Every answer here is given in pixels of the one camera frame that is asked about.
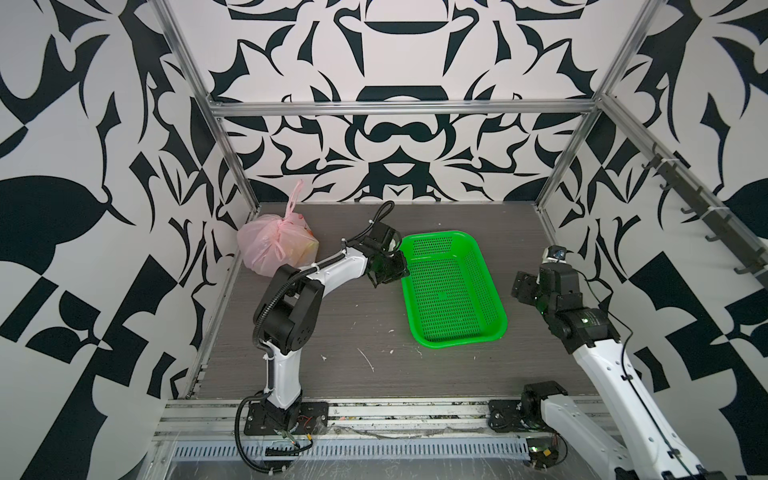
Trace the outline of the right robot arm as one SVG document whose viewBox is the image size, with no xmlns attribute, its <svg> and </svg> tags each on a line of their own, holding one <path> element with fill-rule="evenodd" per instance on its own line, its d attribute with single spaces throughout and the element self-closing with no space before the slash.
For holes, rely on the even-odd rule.
<svg viewBox="0 0 768 480">
<path fill-rule="evenodd" d="M 525 387 L 521 415 L 554 431 L 603 479 L 718 479 L 667 421 L 640 380 L 606 312 L 583 301 L 578 272 L 546 262 L 518 272 L 512 295 L 534 307 L 595 387 L 620 436 L 614 438 L 556 382 Z"/>
</svg>

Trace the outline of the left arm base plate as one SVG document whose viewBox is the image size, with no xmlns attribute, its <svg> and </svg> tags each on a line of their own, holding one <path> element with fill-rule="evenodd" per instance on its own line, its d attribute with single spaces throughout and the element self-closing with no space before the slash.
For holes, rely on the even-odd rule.
<svg viewBox="0 0 768 480">
<path fill-rule="evenodd" d="M 268 401 L 251 403 L 243 433 L 246 436 L 266 436 L 279 431 L 316 434 L 327 426 L 329 407 L 327 402 L 295 403 L 288 409 L 280 409 Z"/>
</svg>

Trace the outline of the pink plastic bag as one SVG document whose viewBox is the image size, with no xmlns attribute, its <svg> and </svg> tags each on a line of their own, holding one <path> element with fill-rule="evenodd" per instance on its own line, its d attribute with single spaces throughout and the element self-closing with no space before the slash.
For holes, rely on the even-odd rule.
<svg viewBox="0 0 768 480">
<path fill-rule="evenodd" d="M 319 241 L 305 217 L 296 211 L 303 187 L 304 182 L 299 180 L 282 216 L 260 215 L 239 229 L 237 243 L 246 268 L 272 277 L 283 265 L 300 268 L 316 260 Z"/>
</svg>

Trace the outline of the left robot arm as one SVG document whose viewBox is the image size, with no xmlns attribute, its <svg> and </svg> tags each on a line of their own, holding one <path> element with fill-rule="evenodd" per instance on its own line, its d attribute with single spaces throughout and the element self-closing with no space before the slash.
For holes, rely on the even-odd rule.
<svg viewBox="0 0 768 480">
<path fill-rule="evenodd" d="M 254 314 L 254 344 L 267 360 L 266 405 L 285 413 L 301 403 L 301 353 L 314 333 L 325 296 L 359 278 L 377 287 L 409 275 L 402 240 L 393 227 L 373 222 L 364 234 L 345 240 L 338 253 L 318 263 L 277 269 Z"/>
</svg>

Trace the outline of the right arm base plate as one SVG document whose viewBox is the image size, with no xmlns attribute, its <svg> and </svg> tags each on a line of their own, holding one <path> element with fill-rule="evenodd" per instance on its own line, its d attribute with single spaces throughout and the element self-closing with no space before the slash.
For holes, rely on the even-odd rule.
<svg viewBox="0 0 768 480">
<path fill-rule="evenodd" d="M 488 409 L 488 427 L 496 433 L 555 432 L 544 421 L 541 400 L 491 400 Z"/>
</svg>

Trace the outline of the green plastic basket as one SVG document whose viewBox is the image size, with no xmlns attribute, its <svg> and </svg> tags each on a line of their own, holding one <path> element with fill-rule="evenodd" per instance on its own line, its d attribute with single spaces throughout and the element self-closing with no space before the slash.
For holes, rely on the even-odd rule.
<svg viewBox="0 0 768 480">
<path fill-rule="evenodd" d="M 402 290 L 409 327 L 424 347 L 493 342 L 508 320 L 476 240 L 461 231 L 408 235 L 400 251 L 409 275 Z"/>
</svg>

